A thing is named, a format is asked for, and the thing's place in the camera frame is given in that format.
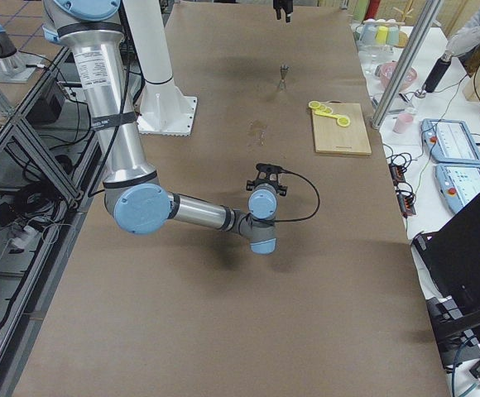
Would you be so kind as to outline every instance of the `yellow measuring spoon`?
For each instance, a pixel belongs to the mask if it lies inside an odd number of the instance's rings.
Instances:
[[[340,127],[350,126],[350,117],[344,114],[336,114],[332,108],[329,108],[325,104],[319,101],[308,102],[308,107],[314,111],[317,116],[331,117],[336,119],[336,124]]]

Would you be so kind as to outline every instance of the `black cylinder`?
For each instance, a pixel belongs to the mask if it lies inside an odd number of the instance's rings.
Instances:
[[[448,70],[449,66],[452,64],[452,53],[449,51],[444,52],[444,54],[437,59],[433,69],[430,71],[428,78],[425,80],[422,88],[426,93],[433,93],[439,85],[440,80],[443,78],[444,73]]]

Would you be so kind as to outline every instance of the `wooden cutting board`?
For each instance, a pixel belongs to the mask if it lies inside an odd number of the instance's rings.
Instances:
[[[336,119],[317,116],[312,110],[315,151],[317,153],[343,153],[349,155],[370,155],[371,145],[363,121],[362,107],[359,103],[330,103],[334,113],[350,117],[348,127],[340,127]]]

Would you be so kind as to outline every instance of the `black bracket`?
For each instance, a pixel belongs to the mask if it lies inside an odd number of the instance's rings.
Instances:
[[[284,197],[288,192],[288,187],[283,186],[279,182],[279,174],[284,174],[285,170],[279,165],[258,163],[257,177],[255,180],[246,182],[246,190],[252,192],[259,184],[269,184],[275,189],[277,194]]]

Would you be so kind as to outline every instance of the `water stain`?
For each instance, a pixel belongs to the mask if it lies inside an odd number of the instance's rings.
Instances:
[[[264,146],[264,135],[266,134],[267,124],[264,124],[260,120],[255,120],[249,126],[247,135],[250,137],[247,146]]]

